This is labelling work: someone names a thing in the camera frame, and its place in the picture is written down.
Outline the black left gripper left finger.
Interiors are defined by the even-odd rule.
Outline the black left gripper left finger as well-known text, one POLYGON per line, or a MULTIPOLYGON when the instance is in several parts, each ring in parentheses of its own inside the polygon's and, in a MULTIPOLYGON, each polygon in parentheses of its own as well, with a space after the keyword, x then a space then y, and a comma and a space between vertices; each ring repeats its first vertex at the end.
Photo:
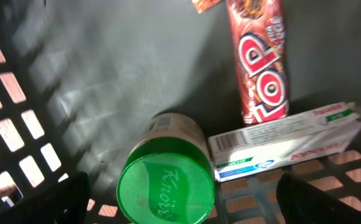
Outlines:
POLYGON ((83 224, 90 195, 87 173, 78 172, 0 213, 0 224, 83 224))

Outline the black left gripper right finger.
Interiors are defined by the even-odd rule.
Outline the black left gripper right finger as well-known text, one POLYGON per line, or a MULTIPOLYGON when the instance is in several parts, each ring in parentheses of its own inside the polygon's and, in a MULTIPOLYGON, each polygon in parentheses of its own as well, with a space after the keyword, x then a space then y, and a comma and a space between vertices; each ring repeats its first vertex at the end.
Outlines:
POLYGON ((276 198, 287 224, 361 224, 361 212, 292 174, 283 174, 276 198))

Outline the white Panadol box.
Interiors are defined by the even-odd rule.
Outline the white Panadol box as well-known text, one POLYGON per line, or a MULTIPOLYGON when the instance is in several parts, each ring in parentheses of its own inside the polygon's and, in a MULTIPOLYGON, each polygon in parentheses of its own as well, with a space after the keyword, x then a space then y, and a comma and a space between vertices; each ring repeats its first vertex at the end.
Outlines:
POLYGON ((361 130, 361 108, 334 103, 209 137, 219 182, 346 150, 361 130))

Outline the green lid jar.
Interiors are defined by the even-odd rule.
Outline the green lid jar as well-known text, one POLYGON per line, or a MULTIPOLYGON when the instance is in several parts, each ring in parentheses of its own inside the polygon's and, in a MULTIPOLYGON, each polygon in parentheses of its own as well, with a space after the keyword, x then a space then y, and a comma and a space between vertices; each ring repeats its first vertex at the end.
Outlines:
POLYGON ((131 150, 116 198, 132 223, 202 223, 214 206, 214 180, 200 126, 184 114, 162 113, 131 150))

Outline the red chocolate bar wrapper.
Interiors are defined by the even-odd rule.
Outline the red chocolate bar wrapper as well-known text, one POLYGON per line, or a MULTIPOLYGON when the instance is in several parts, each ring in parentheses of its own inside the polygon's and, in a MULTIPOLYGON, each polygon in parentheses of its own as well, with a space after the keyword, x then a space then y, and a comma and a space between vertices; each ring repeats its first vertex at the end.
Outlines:
POLYGON ((227 0, 241 116, 250 126, 288 115, 281 0, 227 0))

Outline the orange juice carton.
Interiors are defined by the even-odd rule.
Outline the orange juice carton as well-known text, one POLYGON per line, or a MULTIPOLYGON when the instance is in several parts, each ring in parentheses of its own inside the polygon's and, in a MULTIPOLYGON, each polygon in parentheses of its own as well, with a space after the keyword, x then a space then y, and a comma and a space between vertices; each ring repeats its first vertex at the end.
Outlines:
POLYGON ((192 4, 194 5, 196 11, 199 14, 201 14, 207 9, 210 9, 218 2, 220 2, 220 0, 192 0, 192 4))

